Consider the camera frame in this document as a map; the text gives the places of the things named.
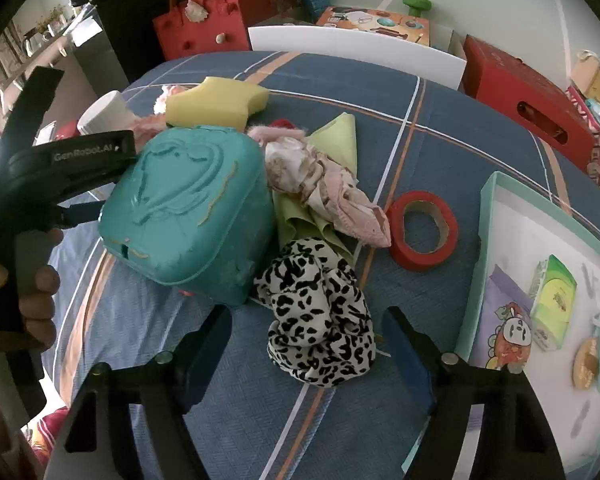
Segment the left hand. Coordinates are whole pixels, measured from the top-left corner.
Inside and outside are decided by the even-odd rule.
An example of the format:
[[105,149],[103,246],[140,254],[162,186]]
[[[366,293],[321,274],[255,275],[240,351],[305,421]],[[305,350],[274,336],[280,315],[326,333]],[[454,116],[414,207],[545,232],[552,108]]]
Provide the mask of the left hand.
[[[0,263],[0,289],[7,284],[9,273]],[[23,333],[0,331],[0,352],[35,350],[45,351],[56,340],[56,326],[53,322],[55,304],[53,294],[58,292],[60,277],[49,264],[44,264],[34,272],[33,289],[19,297],[19,312],[27,336]]]

